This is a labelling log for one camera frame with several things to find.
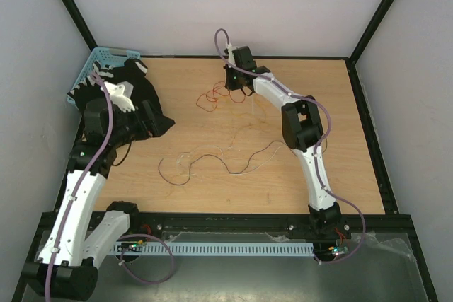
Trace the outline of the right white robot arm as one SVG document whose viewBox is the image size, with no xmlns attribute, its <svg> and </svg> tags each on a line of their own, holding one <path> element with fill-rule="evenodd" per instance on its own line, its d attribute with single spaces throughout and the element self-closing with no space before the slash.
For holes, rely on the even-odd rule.
<svg viewBox="0 0 453 302">
<path fill-rule="evenodd" d="M 226 88 L 232 91 L 248 88 L 280 111 L 284 142 L 299 159 L 306 180 L 310 231 L 316 237 L 326 237 L 340 219 L 340 207 L 330 194 L 323 164 L 323 126 L 318 105 L 313 97 L 303 98 L 283 86 L 268 68 L 258 67 L 249 47 L 227 43 L 224 53 L 228 60 L 224 66 Z"/>
</svg>

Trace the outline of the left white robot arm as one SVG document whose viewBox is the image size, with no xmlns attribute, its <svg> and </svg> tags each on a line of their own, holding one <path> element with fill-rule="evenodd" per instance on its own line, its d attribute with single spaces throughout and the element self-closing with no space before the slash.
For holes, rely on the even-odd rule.
<svg viewBox="0 0 453 302">
<path fill-rule="evenodd" d="M 174 124 L 151 100 L 122 110 L 102 98 L 83 111 L 85 140 L 71 151 L 66 187 L 52 231 L 36 260 L 23 276 L 46 299 L 87 301 L 98 281 L 98 270 L 121 236 L 135 236 L 142 220 L 138 206 L 113 202 L 101 222 L 89 231 L 98 196 L 117 158 L 117 149 L 133 141 L 160 137 Z"/>
</svg>

